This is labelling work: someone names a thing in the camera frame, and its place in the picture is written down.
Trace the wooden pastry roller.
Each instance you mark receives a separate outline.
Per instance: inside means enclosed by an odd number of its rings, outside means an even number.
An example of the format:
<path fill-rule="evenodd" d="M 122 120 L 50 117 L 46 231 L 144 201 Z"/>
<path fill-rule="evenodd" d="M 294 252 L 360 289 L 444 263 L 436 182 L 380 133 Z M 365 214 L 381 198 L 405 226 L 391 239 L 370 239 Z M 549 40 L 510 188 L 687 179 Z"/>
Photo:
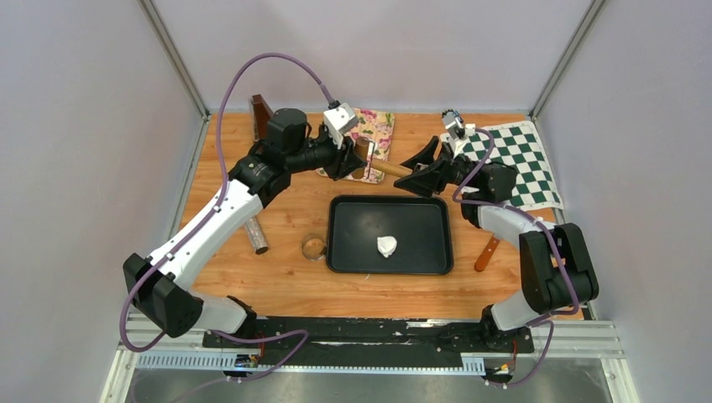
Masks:
<path fill-rule="evenodd" d="M 390 163 L 387 160 L 380 160 L 375 156 L 377 151 L 377 143 L 371 139 L 358 138 L 355 140 L 354 151 L 356 155 L 365 163 L 363 167 L 354 170 L 350 176 L 361 181 L 364 177 L 368 177 L 372 170 L 382 172 L 386 175 L 393 175 L 398 178 L 411 175 L 413 169 L 405 166 Z"/>

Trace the black baking tray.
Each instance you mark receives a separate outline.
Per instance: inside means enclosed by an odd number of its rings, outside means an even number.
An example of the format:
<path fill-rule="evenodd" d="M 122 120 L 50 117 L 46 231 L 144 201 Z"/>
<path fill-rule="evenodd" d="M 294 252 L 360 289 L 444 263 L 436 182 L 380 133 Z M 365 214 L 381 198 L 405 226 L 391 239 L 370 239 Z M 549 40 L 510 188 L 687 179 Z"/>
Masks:
<path fill-rule="evenodd" d="M 377 237 L 393 236 L 384 258 Z M 341 195 L 329 206 L 326 265 L 339 274 L 446 275 L 454 265 L 447 203 L 419 196 Z"/>

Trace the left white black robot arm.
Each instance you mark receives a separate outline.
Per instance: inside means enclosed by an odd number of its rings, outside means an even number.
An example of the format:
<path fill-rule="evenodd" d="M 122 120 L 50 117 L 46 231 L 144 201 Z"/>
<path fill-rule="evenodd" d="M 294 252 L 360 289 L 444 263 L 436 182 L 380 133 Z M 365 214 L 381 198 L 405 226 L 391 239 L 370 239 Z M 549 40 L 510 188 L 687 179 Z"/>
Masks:
<path fill-rule="evenodd" d="M 128 301 L 160 329 L 178 338 L 194 327 L 224 332 L 238 347 L 249 346 L 257 324 L 235 297 L 192 292 L 207 261 L 233 233 L 264 210 L 291 183 L 295 173 L 322 169 L 333 180 L 364 167 L 349 132 L 359 123 L 346 103 L 324 112 L 318 135 L 306 114 L 281 108 L 266 124 L 266 135 L 227 173 L 212 200 L 173 238 L 143 257 L 123 263 Z"/>

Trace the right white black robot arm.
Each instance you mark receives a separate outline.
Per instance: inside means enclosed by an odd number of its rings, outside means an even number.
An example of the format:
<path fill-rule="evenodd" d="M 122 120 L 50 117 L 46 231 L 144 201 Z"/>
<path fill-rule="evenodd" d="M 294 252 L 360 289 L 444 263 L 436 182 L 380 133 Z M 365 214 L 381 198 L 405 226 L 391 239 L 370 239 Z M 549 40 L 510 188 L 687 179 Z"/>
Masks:
<path fill-rule="evenodd" d="M 513 330 L 551 315 L 571 315 L 599 296 L 599 282 L 582 229 L 574 223 L 554 224 L 510 204 L 518 172 L 512 165 L 488 158 L 473 161 L 456 154 L 438 138 L 401 163 L 404 173 L 395 187 L 418 196 L 434 196 L 455 185 L 453 199 L 463 218 L 516 247 L 521 288 L 488 306 L 479 330 L 481 343 L 501 350 Z"/>

